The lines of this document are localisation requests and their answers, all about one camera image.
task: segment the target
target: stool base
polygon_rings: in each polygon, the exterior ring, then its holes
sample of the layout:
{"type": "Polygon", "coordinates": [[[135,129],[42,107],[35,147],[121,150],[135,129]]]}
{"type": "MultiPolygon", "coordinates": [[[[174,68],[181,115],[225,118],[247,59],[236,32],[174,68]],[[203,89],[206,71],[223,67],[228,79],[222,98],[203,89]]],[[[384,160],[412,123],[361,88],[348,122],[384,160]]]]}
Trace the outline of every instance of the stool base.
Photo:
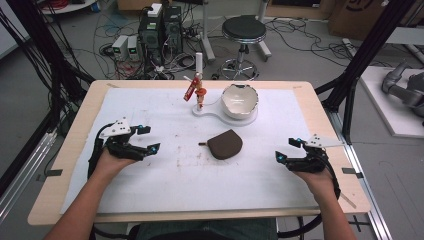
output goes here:
{"type": "Polygon", "coordinates": [[[255,64],[244,60],[238,62],[237,59],[229,59],[221,66],[221,75],[230,80],[254,80],[259,76],[255,64]]]}

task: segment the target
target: forearm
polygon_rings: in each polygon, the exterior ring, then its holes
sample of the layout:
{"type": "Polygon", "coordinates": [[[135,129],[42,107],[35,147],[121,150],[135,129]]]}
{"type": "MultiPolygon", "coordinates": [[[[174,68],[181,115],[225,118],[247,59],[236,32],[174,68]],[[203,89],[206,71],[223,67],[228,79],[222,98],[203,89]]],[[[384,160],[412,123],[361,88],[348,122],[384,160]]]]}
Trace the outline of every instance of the forearm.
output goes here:
{"type": "Polygon", "coordinates": [[[45,239],[88,239],[108,183],[93,175],[45,239]]]}
{"type": "Polygon", "coordinates": [[[321,210],[324,239],[356,239],[336,197],[327,197],[318,201],[321,210]]]}

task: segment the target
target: person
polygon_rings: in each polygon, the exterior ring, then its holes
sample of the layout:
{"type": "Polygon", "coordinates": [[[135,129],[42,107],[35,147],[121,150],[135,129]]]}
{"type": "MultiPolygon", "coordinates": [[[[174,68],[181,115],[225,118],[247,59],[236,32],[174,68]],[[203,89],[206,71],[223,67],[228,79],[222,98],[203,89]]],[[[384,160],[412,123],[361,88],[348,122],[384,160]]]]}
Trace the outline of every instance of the person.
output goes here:
{"type": "MultiPolygon", "coordinates": [[[[94,218],[97,213],[103,192],[118,173],[128,165],[135,161],[130,159],[118,159],[105,148],[99,158],[96,169],[94,170],[87,183],[79,192],[68,210],[63,214],[59,221],[52,227],[50,232],[45,236],[45,240],[53,239],[89,239],[93,226],[94,218]]],[[[295,172],[297,176],[302,178],[308,188],[314,195],[322,215],[324,238],[326,240],[333,239],[356,239],[346,217],[341,209],[333,190],[331,175],[328,170],[321,173],[304,173],[295,172]]],[[[275,229],[275,218],[264,219],[240,219],[240,220],[222,220],[222,221],[183,221],[177,224],[171,223],[174,229],[168,229],[168,234],[160,236],[150,236],[142,238],[142,233],[149,232],[149,227],[164,231],[162,226],[155,226],[153,223],[141,225],[139,239],[277,239],[275,229]],[[193,229],[194,225],[202,231],[183,231],[183,229],[193,229]],[[243,235],[243,237],[234,237],[235,234],[243,235]]]]}

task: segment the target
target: white bowl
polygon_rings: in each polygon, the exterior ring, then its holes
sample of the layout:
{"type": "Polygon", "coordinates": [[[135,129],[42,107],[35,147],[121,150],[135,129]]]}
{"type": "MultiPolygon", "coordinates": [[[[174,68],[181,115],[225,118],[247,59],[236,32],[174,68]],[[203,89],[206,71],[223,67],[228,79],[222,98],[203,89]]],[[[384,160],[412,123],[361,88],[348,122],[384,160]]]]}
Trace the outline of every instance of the white bowl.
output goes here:
{"type": "Polygon", "coordinates": [[[258,93],[244,84],[231,84],[221,96],[222,108],[229,117],[247,119],[258,106],[258,93]]]}

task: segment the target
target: black chair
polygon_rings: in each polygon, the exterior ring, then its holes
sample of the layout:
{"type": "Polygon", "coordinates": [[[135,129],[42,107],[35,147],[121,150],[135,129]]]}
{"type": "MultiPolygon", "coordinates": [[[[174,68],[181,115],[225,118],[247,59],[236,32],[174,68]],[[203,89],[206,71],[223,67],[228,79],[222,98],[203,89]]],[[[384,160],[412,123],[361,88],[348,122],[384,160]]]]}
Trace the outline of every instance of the black chair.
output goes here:
{"type": "Polygon", "coordinates": [[[227,39],[241,43],[237,58],[229,59],[221,66],[221,75],[231,80],[254,80],[259,76],[255,64],[244,59],[249,53],[249,44],[265,39],[265,25],[254,16],[240,16],[226,20],[222,25],[222,34],[227,39]]]}

